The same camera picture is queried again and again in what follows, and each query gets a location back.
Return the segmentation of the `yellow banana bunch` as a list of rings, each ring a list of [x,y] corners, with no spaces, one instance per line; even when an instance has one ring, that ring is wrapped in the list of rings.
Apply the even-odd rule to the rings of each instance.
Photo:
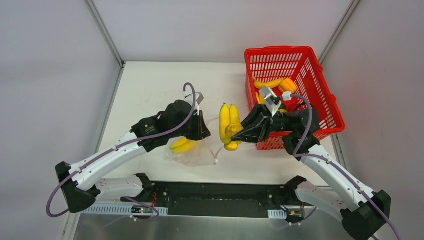
[[[260,92],[256,92],[255,94],[256,94],[256,100],[257,100],[258,104],[263,105],[265,103],[265,99],[262,96],[262,94]]]
[[[198,144],[197,141],[189,140],[186,137],[183,137],[180,140],[173,143],[170,149],[174,154],[183,154],[195,148],[197,144]]]
[[[219,137],[225,150],[236,151],[238,149],[241,141],[233,141],[232,137],[243,129],[236,105],[224,103],[219,113]]]

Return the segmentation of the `clear zip top bag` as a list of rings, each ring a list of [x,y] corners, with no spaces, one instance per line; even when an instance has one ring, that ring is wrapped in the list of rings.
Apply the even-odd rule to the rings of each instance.
[[[215,166],[218,164],[218,155],[222,150],[223,143],[219,136],[219,116],[218,114],[207,114],[205,117],[205,123],[211,136],[196,141],[196,146],[187,152],[174,153],[171,150],[172,144],[176,143],[179,138],[172,139],[168,142],[164,153],[164,159],[166,161],[172,161],[185,165],[187,167],[204,167],[204,166]]]

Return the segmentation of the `red plastic basket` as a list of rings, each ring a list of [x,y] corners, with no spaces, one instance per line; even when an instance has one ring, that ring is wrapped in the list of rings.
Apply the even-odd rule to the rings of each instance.
[[[245,89],[249,109],[252,111],[258,104],[253,78],[268,83],[276,79],[289,78],[294,81],[297,91],[280,92],[278,87],[272,88],[281,98],[285,109],[280,113],[291,113],[304,110],[307,99],[318,114],[319,129],[314,136],[322,141],[332,134],[340,133],[345,122],[337,105],[336,97],[331,93],[313,49],[309,46],[268,46],[249,48],[244,52],[246,64]],[[265,142],[255,143],[258,150],[284,149],[283,137],[289,131],[272,132]]]

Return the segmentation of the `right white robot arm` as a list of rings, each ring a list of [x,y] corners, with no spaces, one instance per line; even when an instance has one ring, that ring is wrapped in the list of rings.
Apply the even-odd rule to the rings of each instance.
[[[390,224],[392,199],[384,190],[375,191],[337,161],[314,136],[320,128],[318,113],[312,106],[294,112],[271,112],[257,104],[250,114],[226,133],[234,142],[257,144],[270,132],[288,130],[282,138],[286,152],[318,174],[335,192],[317,190],[299,176],[287,183],[284,200],[290,205],[300,201],[311,204],[338,220],[355,240],[375,239],[385,224]]]

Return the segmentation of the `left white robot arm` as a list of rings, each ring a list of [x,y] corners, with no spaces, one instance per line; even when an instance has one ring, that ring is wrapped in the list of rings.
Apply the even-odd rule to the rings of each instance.
[[[69,212],[82,212],[103,200],[149,201],[153,185],[146,174],[105,176],[128,161],[167,145],[171,139],[202,141],[210,137],[199,104],[200,100],[187,97],[176,100],[157,115],[141,119],[123,137],[95,155],[74,164],[57,164],[55,171]]]

